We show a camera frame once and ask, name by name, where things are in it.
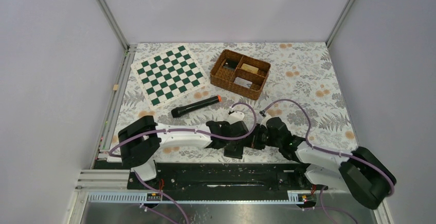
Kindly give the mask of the black leather card holder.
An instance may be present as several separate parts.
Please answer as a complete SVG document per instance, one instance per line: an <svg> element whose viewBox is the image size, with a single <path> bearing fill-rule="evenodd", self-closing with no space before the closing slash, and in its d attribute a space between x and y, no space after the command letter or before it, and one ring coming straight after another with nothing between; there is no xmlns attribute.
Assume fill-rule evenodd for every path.
<svg viewBox="0 0 436 224"><path fill-rule="evenodd" d="M243 145L240 145L238 141L231 141L224 147L224 156L234 159L243 158Z"/></svg>

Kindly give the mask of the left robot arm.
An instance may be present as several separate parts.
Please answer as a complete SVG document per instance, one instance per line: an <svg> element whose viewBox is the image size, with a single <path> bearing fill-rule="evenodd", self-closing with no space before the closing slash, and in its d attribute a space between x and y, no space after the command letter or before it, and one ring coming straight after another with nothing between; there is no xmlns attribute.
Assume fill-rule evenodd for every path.
<svg viewBox="0 0 436 224"><path fill-rule="evenodd" d="M208 121L198 126L170 126L157 123L153 116L144 116L118 132L119 143L110 150L120 150L123 169L140 174L140 182L148 189L159 184L159 174L152 161L160 148L199 147L221 149L232 142L247 138L254 131L248 129L235 113L225 121Z"/></svg>

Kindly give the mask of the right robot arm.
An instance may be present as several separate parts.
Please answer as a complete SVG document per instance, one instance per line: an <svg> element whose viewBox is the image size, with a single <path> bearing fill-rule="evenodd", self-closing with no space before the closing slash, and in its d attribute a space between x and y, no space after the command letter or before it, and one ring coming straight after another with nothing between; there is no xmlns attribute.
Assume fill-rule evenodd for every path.
<svg viewBox="0 0 436 224"><path fill-rule="evenodd" d="M248 138L251 148L276 147L284 158L302 165L295 174L299 188L323 185L350 193L362 206L375 210L392 195L395 176L367 148L341 152L325 146L309 145L293 135L278 117L265 118Z"/></svg>

